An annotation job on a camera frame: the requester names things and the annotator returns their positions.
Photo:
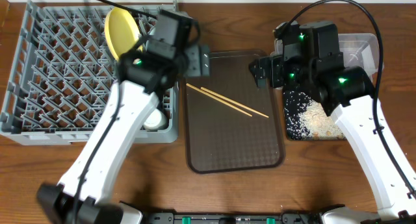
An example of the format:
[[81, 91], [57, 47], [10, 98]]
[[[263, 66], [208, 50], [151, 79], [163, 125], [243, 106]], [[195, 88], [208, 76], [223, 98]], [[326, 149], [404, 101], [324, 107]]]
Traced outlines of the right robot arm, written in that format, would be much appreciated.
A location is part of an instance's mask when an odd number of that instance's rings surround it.
[[377, 213], [335, 205], [317, 223], [414, 223], [415, 171], [382, 113], [370, 77], [359, 66], [345, 67], [337, 27], [330, 21], [282, 23], [280, 55], [249, 65], [258, 87], [304, 92], [320, 103], [351, 145], [376, 200]]

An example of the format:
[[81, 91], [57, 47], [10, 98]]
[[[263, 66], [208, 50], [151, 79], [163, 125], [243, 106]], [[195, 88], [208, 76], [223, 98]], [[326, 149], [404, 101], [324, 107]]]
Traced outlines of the small white cup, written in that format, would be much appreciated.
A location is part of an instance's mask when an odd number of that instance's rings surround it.
[[158, 131], [165, 129], [167, 125], [168, 120], [165, 114], [161, 110], [155, 109], [144, 122], [143, 127], [147, 131]]

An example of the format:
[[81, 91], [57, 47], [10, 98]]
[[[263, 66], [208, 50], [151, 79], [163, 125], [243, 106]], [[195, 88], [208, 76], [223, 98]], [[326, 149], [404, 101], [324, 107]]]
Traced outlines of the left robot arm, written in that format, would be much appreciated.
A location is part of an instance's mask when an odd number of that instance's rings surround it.
[[122, 45], [123, 53], [105, 109], [76, 161], [57, 184], [43, 183], [36, 194], [50, 222], [142, 222], [139, 209], [111, 202], [114, 185], [137, 130], [178, 76], [192, 72], [188, 54], [199, 39], [190, 32], [199, 28], [186, 14], [162, 10], [153, 34], [128, 39], [119, 32], [116, 39], [107, 38], [111, 47]]

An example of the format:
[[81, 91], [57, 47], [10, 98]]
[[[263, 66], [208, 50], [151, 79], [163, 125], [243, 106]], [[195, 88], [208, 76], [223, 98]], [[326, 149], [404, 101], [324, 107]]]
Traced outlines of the yellow plate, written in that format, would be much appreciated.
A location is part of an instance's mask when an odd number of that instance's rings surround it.
[[140, 39], [141, 33], [133, 16], [124, 9], [114, 7], [105, 18], [105, 39], [111, 55], [119, 61]]

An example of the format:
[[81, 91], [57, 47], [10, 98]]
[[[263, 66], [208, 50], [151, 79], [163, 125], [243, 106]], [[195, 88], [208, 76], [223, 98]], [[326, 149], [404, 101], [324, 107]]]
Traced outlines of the wooden chopstick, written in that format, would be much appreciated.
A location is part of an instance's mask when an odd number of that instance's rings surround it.
[[268, 116], [268, 115], [266, 115], [266, 114], [264, 114], [264, 113], [262, 113], [262, 112], [259, 112], [259, 111], [257, 111], [257, 110], [254, 110], [254, 109], [252, 109], [252, 108], [250, 108], [250, 107], [248, 107], [248, 106], [246, 106], [246, 105], [244, 105], [244, 104], [242, 104], [242, 103], [236, 102], [236, 101], [234, 101], [234, 100], [232, 100], [232, 99], [230, 99], [230, 98], [228, 98], [228, 97], [225, 97], [225, 96], [223, 96], [223, 95], [220, 95], [219, 93], [216, 93], [216, 92], [214, 92], [214, 91], [212, 91], [212, 90], [209, 90], [209, 89], [204, 88], [204, 87], [201, 87], [201, 90], [203, 90], [203, 91], [205, 91], [205, 92], [208, 92], [209, 94], [212, 94], [212, 95], [214, 95], [214, 96], [216, 96], [216, 97], [219, 97], [219, 98], [221, 98], [221, 99], [223, 99], [223, 100], [225, 100], [225, 101], [228, 101], [228, 102], [230, 102], [230, 103], [232, 103], [232, 104], [234, 104], [234, 105], [237, 105], [237, 106], [242, 107], [242, 108], [244, 108], [244, 109], [246, 109], [246, 110], [249, 110], [250, 112], [253, 112], [253, 113], [258, 114], [258, 115], [260, 115], [260, 116], [263, 116], [263, 117], [265, 117], [265, 118], [269, 118], [269, 116]]
[[222, 99], [220, 99], [220, 98], [218, 98], [218, 97], [214, 96], [213, 94], [210, 94], [210, 93], [208, 93], [208, 92], [206, 92], [206, 91], [203, 91], [202, 89], [197, 88], [197, 87], [195, 87], [195, 86], [193, 86], [193, 85], [191, 85], [191, 84], [189, 84], [189, 83], [186, 83], [186, 86], [187, 86], [188, 88], [191, 88], [191, 89], [193, 89], [193, 90], [197, 91], [197, 92], [202, 93], [203, 95], [206, 95], [207, 97], [210, 97], [211, 99], [214, 99], [215, 101], [218, 101], [219, 103], [222, 103], [223, 105], [226, 105], [226, 106], [228, 106], [228, 107], [232, 108], [233, 110], [236, 110], [236, 111], [238, 111], [238, 112], [240, 112], [240, 113], [242, 113], [242, 114], [245, 114], [245, 115], [247, 115], [247, 116], [252, 117], [252, 115], [251, 115], [251, 114], [249, 114], [248, 112], [246, 112], [246, 111], [244, 111], [244, 110], [242, 110], [242, 109], [240, 109], [240, 108], [237, 108], [236, 106], [234, 106], [234, 105], [232, 105], [232, 104], [230, 104], [230, 103], [228, 103], [228, 102], [226, 102], [226, 101], [224, 101], [224, 100], [222, 100]]

